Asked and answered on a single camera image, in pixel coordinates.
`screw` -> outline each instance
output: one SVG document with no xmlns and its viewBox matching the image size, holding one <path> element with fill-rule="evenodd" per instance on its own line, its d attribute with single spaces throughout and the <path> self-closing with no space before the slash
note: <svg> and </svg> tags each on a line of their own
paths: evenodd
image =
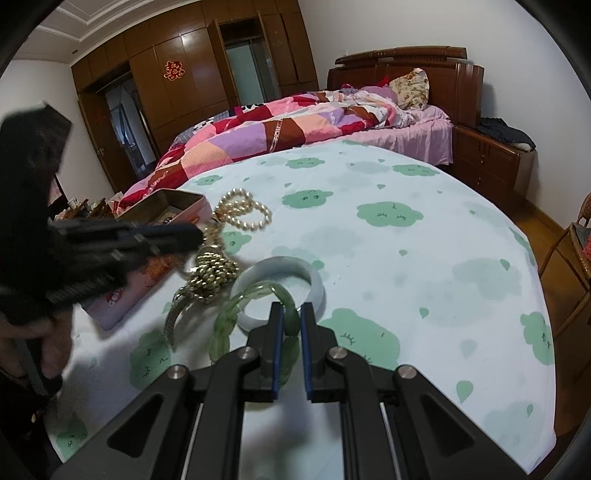
<svg viewBox="0 0 591 480">
<path fill-rule="evenodd" d="M 348 354 L 349 351 L 341 346 L 334 346 L 329 350 L 329 356 L 334 360 L 342 360 Z"/>
<path fill-rule="evenodd" d="M 411 380 L 417 376 L 417 369 L 410 365 L 402 365 L 398 368 L 398 375 L 407 380 Z"/>
<path fill-rule="evenodd" d="M 168 368 L 166 374 L 171 380 L 178 380 L 187 374 L 187 369 L 182 365 L 173 365 Z"/>
<path fill-rule="evenodd" d="M 250 360 L 251 358 L 255 358 L 257 355 L 256 350 L 251 346 L 243 346 L 242 348 L 238 349 L 237 353 L 242 360 Z"/>
</svg>

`jade bangle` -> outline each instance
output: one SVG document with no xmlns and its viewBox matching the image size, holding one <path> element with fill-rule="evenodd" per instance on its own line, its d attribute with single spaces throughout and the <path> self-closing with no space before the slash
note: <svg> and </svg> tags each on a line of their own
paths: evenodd
<svg viewBox="0 0 591 480">
<path fill-rule="evenodd" d="M 316 318 L 318 318 L 318 311 L 320 310 L 320 306 L 324 300 L 324 285 L 322 284 L 322 279 L 320 278 L 318 271 L 308 262 L 300 258 L 270 257 L 254 264 L 242 272 L 242 274 L 236 279 L 234 285 L 232 286 L 230 296 L 233 297 L 246 289 L 249 285 L 260 282 L 272 275 L 277 274 L 293 274 L 310 283 L 310 293 L 304 302 L 310 302 L 312 304 L 314 314 L 316 315 Z M 238 325 L 246 332 L 250 332 L 253 328 L 266 325 L 267 321 L 267 319 L 262 320 L 252 318 L 244 312 L 238 313 Z"/>
</svg>

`ceiling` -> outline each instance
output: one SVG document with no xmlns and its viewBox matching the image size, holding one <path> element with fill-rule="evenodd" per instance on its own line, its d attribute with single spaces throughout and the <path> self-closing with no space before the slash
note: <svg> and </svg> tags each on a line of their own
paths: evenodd
<svg viewBox="0 0 591 480">
<path fill-rule="evenodd" d="M 71 65 L 123 30 L 193 1 L 65 0 L 31 32 L 14 58 Z"/>
</svg>

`pink tin box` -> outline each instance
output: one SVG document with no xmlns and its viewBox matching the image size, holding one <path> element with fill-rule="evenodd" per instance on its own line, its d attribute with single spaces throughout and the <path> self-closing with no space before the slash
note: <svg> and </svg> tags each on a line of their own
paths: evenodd
<svg viewBox="0 0 591 480">
<path fill-rule="evenodd" d="M 138 223 L 207 222 L 212 208 L 198 193 L 161 189 L 131 207 L 118 219 Z M 105 330 L 113 328 L 173 267 L 172 258 L 153 258 L 140 271 L 130 273 L 127 286 L 82 305 Z"/>
</svg>

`dark clothing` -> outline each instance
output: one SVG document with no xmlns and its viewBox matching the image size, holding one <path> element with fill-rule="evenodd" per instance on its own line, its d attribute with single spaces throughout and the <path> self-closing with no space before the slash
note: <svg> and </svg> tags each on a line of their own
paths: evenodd
<svg viewBox="0 0 591 480">
<path fill-rule="evenodd" d="M 480 125 L 476 129 L 483 135 L 503 143 L 526 143 L 531 149 L 535 148 L 534 141 L 521 130 L 511 128 L 502 118 L 481 118 Z"/>
</svg>

